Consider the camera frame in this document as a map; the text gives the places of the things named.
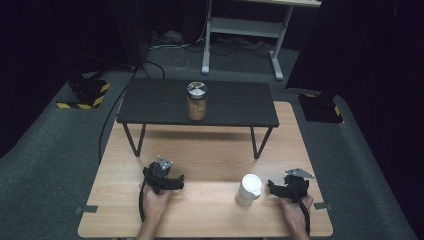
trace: hazard tape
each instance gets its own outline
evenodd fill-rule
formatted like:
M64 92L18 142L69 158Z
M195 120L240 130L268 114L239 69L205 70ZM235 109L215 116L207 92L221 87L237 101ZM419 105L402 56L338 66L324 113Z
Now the hazard tape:
M110 83L106 83L105 85L102 86L102 88L100 89L100 95L99 97L97 97L93 104L87 104L87 103L75 103L75 102L56 102L56 106L58 108L63 108L63 109L84 109L84 110L88 110L88 109L92 109L92 108L97 108L100 103L102 103L107 90L110 87Z

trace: human hand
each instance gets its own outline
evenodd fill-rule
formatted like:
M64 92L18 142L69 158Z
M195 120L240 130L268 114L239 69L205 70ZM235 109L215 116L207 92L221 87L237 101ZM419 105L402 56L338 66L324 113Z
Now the human hand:
M286 221L293 238L296 240L310 239L306 232L305 215L303 214L299 203L292 203L287 198L278 199L283 207L284 220ZM312 203L314 202L314 198L308 194L305 198L302 198L302 202L305 204L305 207L309 212Z
M154 238L158 224L168 205L168 200L172 195L172 191L164 191L163 194L157 195L149 185L146 184L144 189L142 189L142 186L143 184L140 184L140 190L143 191L145 220L141 225L137 240Z

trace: white cup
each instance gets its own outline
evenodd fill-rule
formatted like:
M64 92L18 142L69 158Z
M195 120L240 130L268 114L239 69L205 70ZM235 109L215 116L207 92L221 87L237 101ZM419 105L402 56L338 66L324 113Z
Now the white cup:
M258 176L255 174L245 175L236 194L237 203L244 207L250 206L253 200L261 196L261 189L262 181Z

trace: table leg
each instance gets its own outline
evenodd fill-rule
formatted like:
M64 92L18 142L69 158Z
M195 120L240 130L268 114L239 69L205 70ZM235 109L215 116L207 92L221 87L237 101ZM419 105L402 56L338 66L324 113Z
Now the table leg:
M268 128L268 131L265 133L265 137L262 140L261 147L259 148L259 151L256 149L256 139L255 139L255 131L253 130L253 127L250 127L250 135L252 137L252 145L253 145L253 156L255 159L259 159L261 156L262 150L264 150L265 144L268 141L269 135L271 135L272 127Z
M278 37L277 44L275 45L275 50L269 52L277 81L282 81L284 78L283 71L281 71L280 63L278 62L277 57L278 57L278 54L280 53L281 44L283 43L284 36L286 35L287 27L289 25L292 12L293 12L293 6L288 6L286 11L286 16L284 17L284 23L281 26L280 36Z
M123 123L122 125L124 126L125 133L127 134L127 138L128 138L128 141L130 142L130 145L131 145L131 148L134 152L134 155L136 157L140 157L141 145L143 144L144 134L146 133L146 124L143 124L143 127L141 129L140 139L138 140L137 148L135 148L134 141L131 137L130 130L128 129L128 125L126 123Z
M210 42L211 42L212 0L208 1L208 19L206 21L206 42L203 50L202 74L209 74Z

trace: small black table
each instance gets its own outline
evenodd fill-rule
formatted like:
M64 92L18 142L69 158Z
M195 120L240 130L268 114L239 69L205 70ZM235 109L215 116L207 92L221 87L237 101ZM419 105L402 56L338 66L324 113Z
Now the small black table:
M132 79L127 87L116 121L124 126L135 156L140 156L147 124L249 127L253 154L258 159L274 127L277 113L268 83L202 81L208 87L206 117L193 121L187 116L187 86L193 81ZM138 147L128 124L143 124ZM268 130L256 148L254 127Z

